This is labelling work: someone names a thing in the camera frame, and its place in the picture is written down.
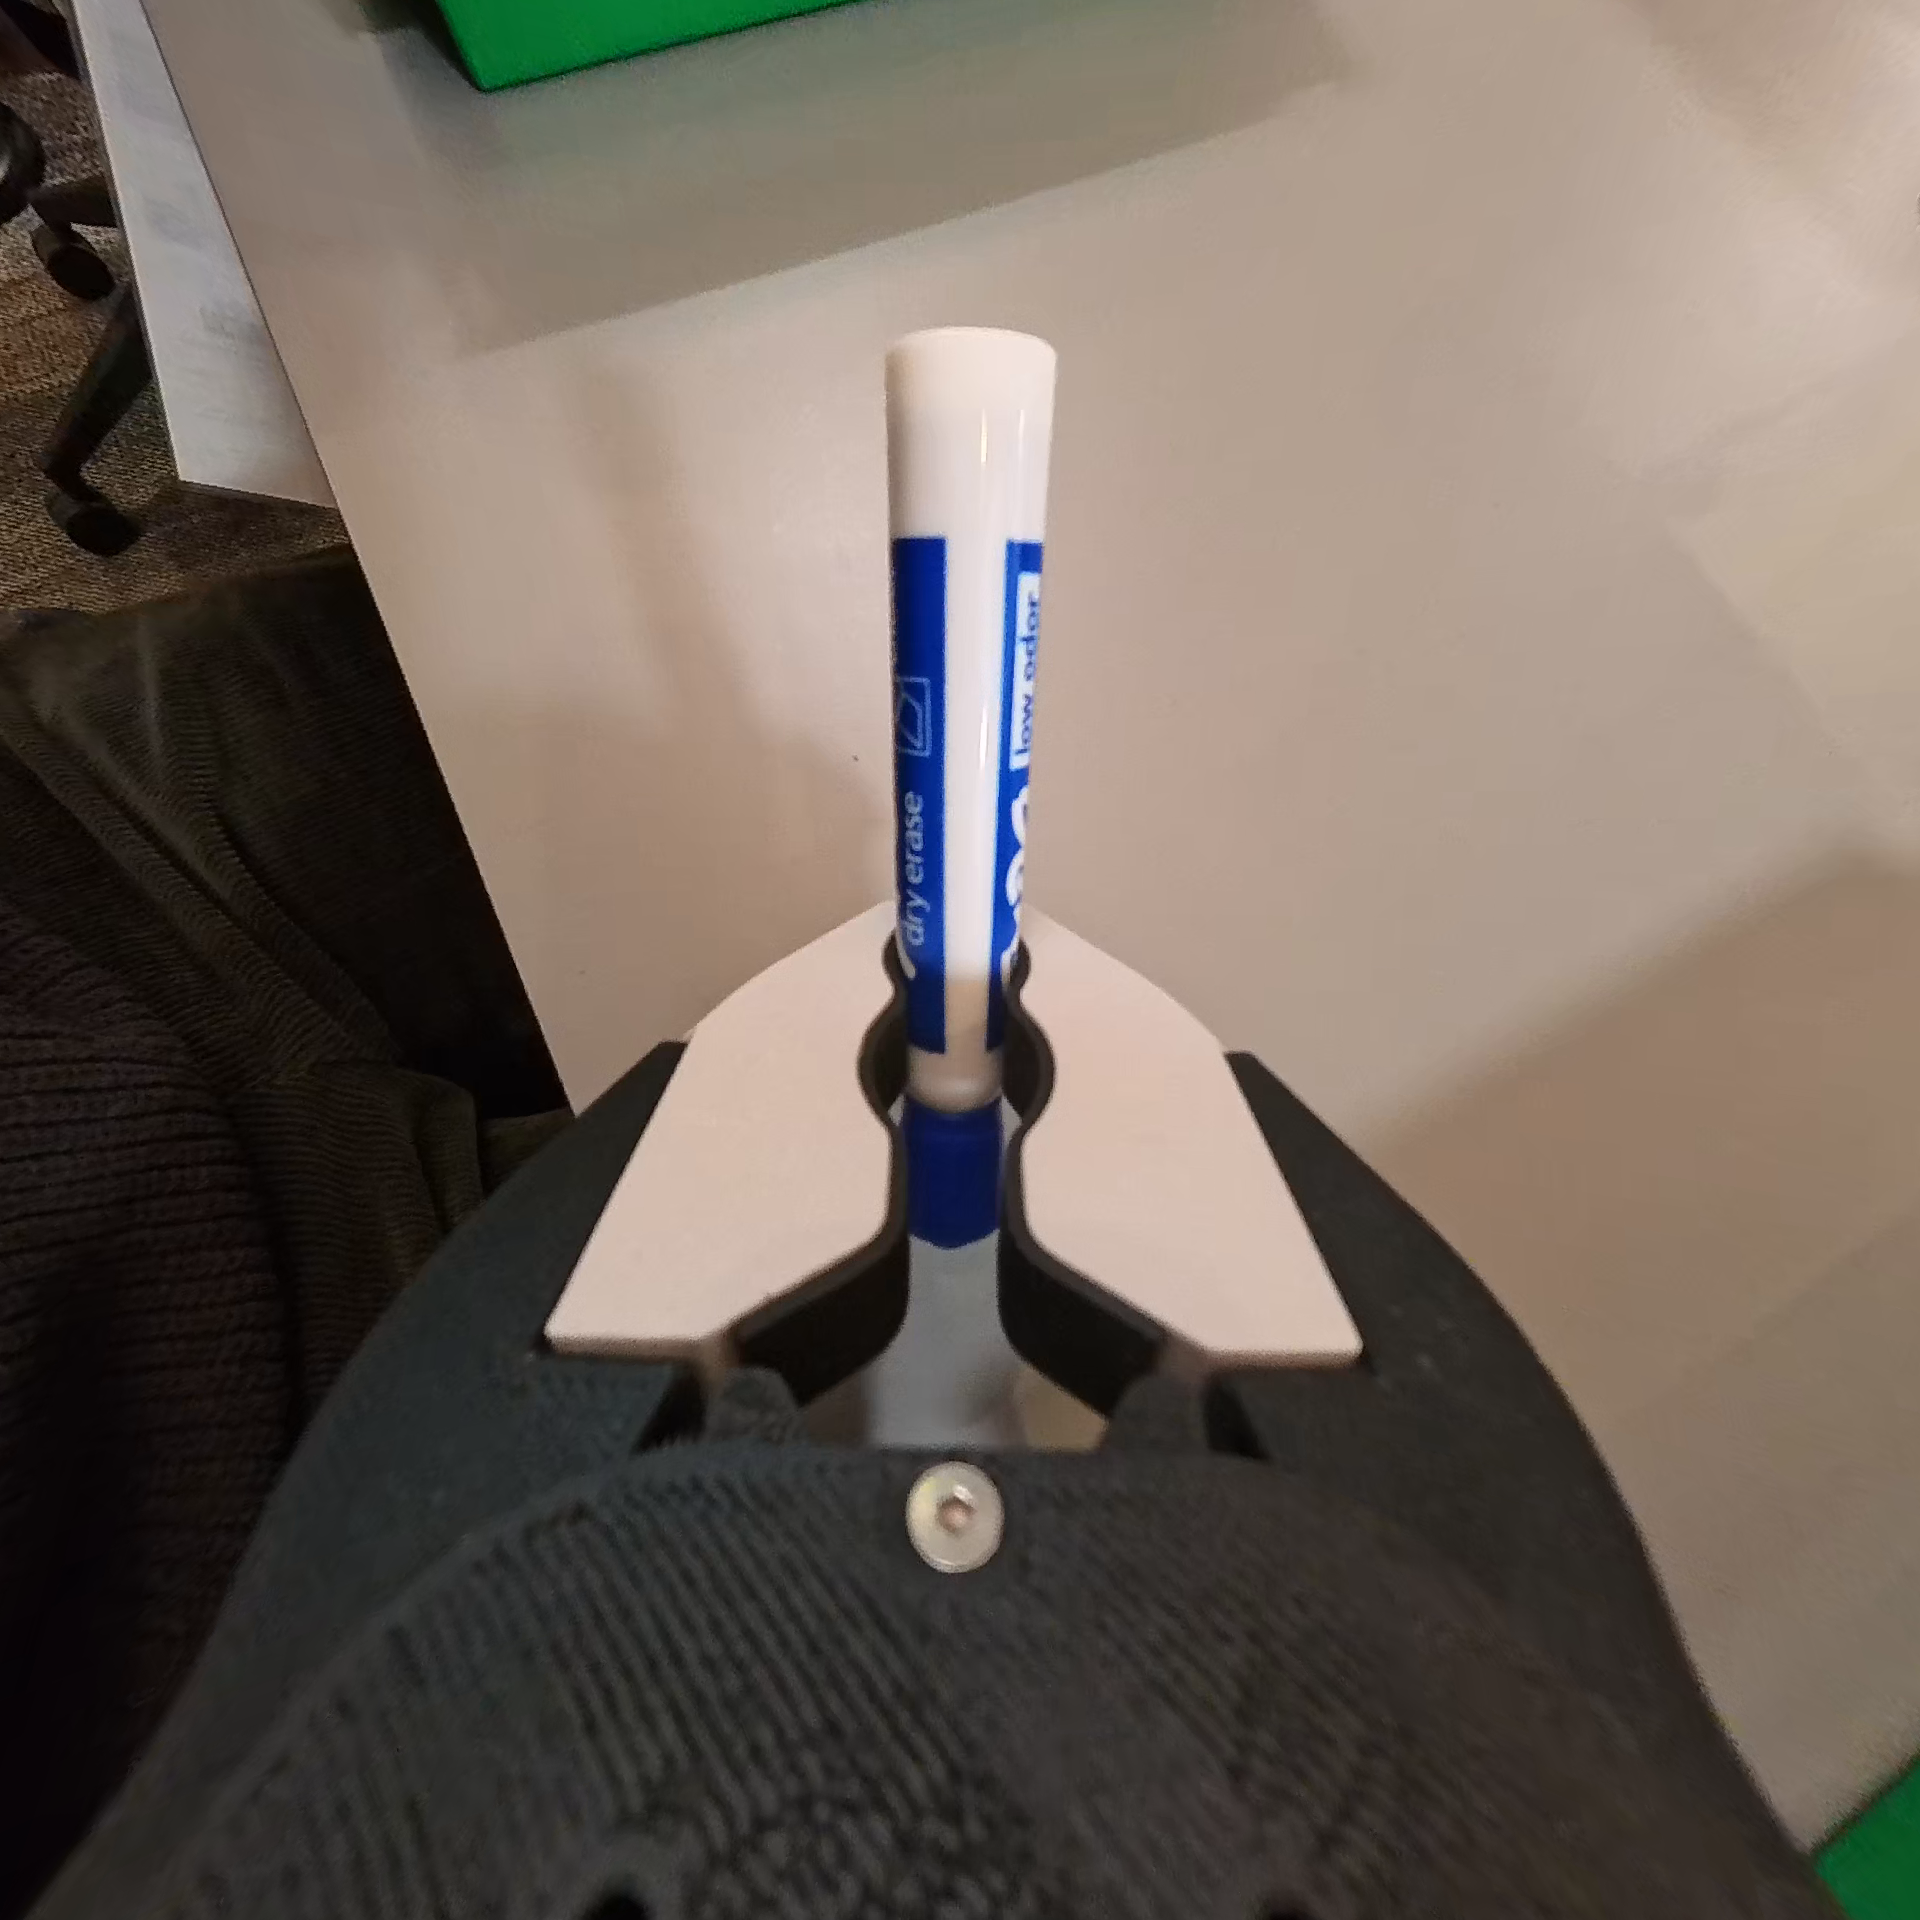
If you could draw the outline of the blue dry erase marker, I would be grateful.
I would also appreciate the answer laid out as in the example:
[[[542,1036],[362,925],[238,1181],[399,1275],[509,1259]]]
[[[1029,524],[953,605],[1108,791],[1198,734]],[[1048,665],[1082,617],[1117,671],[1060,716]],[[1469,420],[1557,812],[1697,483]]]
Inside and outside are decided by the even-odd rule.
[[[1002,326],[884,358],[908,1227],[948,1250],[1000,1207],[1056,379]]]

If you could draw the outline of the green plastic bin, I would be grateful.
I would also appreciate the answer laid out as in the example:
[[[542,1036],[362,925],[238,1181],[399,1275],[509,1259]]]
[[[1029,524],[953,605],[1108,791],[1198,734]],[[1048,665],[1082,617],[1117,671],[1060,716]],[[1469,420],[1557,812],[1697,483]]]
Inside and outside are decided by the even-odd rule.
[[[487,91],[725,39],[833,3],[436,3],[468,79]]]
[[[1917,1766],[1816,1844],[1813,1865],[1848,1918],[1917,1918]]]

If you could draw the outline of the black chair base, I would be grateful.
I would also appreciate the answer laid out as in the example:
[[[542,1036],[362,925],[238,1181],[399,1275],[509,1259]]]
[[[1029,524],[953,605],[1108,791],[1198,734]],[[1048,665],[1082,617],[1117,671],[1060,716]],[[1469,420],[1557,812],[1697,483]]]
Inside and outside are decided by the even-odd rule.
[[[153,383],[129,267],[101,249],[119,210],[103,174],[54,181],[38,132],[1,108],[5,230],[31,249],[42,295],[5,295],[5,489],[38,477],[46,519],[82,556],[119,561],[137,521],[92,466]]]

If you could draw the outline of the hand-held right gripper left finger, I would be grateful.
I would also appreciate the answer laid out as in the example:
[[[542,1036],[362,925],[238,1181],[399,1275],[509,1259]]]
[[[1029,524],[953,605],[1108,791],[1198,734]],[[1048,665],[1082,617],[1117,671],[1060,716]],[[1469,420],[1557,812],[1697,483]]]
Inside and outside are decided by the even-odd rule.
[[[908,1305],[896,914],[874,902],[759,971],[686,1038],[570,1266],[543,1341],[734,1370],[812,1403]]]

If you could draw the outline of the person's black sweater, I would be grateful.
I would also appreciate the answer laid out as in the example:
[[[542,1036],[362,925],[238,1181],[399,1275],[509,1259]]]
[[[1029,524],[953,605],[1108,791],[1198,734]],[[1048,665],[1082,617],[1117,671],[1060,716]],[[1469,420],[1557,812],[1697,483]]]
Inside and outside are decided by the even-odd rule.
[[[310,1405],[487,1193],[439,1077],[324,1063],[230,1115],[151,1007],[5,902],[5,1916],[196,1660]]]

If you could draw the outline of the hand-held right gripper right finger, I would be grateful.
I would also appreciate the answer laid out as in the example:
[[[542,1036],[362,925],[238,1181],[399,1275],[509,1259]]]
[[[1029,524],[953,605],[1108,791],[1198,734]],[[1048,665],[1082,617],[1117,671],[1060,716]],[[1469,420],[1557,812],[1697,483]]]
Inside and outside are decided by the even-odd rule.
[[[1081,1403],[1344,1370],[1362,1343],[1239,1061],[1159,985],[1031,919],[1007,997],[999,1322]]]

